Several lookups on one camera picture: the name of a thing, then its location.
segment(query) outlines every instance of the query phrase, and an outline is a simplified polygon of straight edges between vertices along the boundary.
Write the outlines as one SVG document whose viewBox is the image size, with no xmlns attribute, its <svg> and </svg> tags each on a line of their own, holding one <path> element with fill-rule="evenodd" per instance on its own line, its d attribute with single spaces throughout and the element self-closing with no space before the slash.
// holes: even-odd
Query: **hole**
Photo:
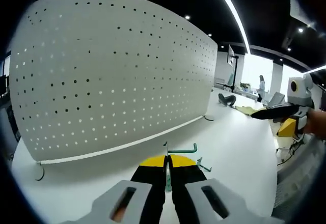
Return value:
<svg viewBox="0 0 326 224">
<path fill-rule="evenodd" d="M 210 205 L 212 206 L 213 210 L 222 218 L 225 219 L 229 216 L 229 212 L 218 197 L 218 195 L 213 191 L 210 186 L 202 187 L 202 191 L 204 192 L 205 196 L 207 197 Z"/>
</svg>

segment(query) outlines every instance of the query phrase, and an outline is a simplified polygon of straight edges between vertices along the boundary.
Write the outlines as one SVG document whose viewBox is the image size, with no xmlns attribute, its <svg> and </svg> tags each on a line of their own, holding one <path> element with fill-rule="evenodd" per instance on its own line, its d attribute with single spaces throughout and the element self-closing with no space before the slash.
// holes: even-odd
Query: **woman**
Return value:
<svg viewBox="0 0 326 224">
<path fill-rule="evenodd" d="M 257 101 L 261 102 L 261 100 L 265 97 L 265 81 L 262 75 L 260 75 L 259 78 L 260 78 L 260 85 L 259 85 L 259 89 L 257 90 L 258 92 Z"/>
</svg>

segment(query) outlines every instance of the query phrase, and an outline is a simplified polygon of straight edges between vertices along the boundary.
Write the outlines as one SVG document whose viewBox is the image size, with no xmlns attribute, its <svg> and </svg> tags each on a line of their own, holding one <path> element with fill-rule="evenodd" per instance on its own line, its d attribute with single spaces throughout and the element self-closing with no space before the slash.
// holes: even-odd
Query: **perforated white panel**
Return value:
<svg viewBox="0 0 326 224">
<path fill-rule="evenodd" d="M 39 0 L 12 45 L 11 98 L 35 160 L 120 146 L 206 113 L 217 45 L 146 0 Z"/>
</svg>

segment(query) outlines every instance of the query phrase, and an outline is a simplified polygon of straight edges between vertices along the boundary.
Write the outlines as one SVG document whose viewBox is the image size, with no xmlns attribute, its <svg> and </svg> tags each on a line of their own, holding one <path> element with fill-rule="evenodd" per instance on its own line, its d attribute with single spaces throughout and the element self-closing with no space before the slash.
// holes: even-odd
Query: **black ceiling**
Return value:
<svg viewBox="0 0 326 224">
<path fill-rule="evenodd" d="M 0 39 L 2 54 L 15 30 L 24 9 L 35 0 L 1 0 L 3 30 Z M 180 16 L 190 15 L 190 22 L 205 33 L 212 33 L 216 43 L 243 43 L 242 36 L 233 15 L 224 0 L 149 0 Z M 323 15 L 320 8 L 310 6 L 318 0 L 299 0 L 309 17 L 319 21 L 317 31 L 290 17 L 290 0 L 232 0 L 249 40 L 249 44 L 275 50 L 289 55 L 311 68 L 324 65 L 326 58 L 326 40 L 323 30 Z M 304 27 L 302 34 L 298 27 Z M 288 43 L 292 49 L 286 50 L 282 44 Z M 252 50 L 252 53 L 278 59 L 275 54 Z M 286 64 L 301 71 L 305 68 L 283 59 Z"/>
</svg>

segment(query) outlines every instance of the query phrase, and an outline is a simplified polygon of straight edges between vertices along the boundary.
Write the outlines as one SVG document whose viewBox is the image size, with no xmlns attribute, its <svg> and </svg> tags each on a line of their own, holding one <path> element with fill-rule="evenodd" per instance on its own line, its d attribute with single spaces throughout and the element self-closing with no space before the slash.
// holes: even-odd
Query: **ceiling light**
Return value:
<svg viewBox="0 0 326 224">
<path fill-rule="evenodd" d="M 321 66 L 321 67 L 316 68 L 316 69 L 313 69 L 313 70 L 309 70 L 307 72 L 304 72 L 303 74 L 310 74 L 310 73 L 313 73 L 313 72 L 316 72 L 316 71 L 319 71 L 319 70 L 324 70 L 324 69 L 326 69 L 326 65 Z"/>
<path fill-rule="evenodd" d="M 231 10 L 231 12 L 233 14 L 233 17 L 235 18 L 236 23 L 238 24 L 238 27 L 240 29 L 240 32 L 241 32 L 241 35 L 242 35 L 242 38 L 243 38 L 243 41 L 244 41 L 244 44 L 246 45 L 247 53 L 251 54 L 250 53 L 250 48 L 249 48 L 249 42 L 248 42 L 248 39 L 247 39 L 247 36 L 246 36 L 246 32 L 245 32 L 245 29 L 243 28 L 243 25 L 242 25 L 242 22 L 240 20 L 239 15 L 238 15 L 238 12 L 236 11 L 236 9 L 235 9 L 235 7 L 234 7 L 231 0 L 224 0 L 224 1 L 228 5 L 229 9 Z"/>
</svg>

